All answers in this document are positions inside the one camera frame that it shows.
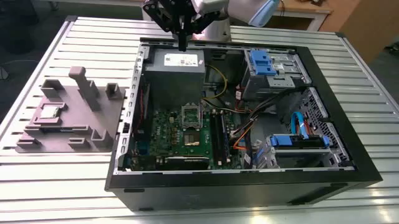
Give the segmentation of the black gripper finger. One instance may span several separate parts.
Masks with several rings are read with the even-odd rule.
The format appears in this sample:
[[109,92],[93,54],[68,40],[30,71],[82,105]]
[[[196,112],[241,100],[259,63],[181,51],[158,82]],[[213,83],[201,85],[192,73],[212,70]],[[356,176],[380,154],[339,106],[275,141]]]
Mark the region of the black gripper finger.
[[184,14],[181,40],[182,52],[186,50],[192,34],[198,34],[206,26],[220,17],[224,8],[223,0],[189,0],[186,3],[188,14]]
[[170,32],[177,40],[178,51],[182,51],[182,40],[180,39],[180,17],[172,13],[168,0],[145,0],[142,10],[149,18],[156,22],[164,32]]

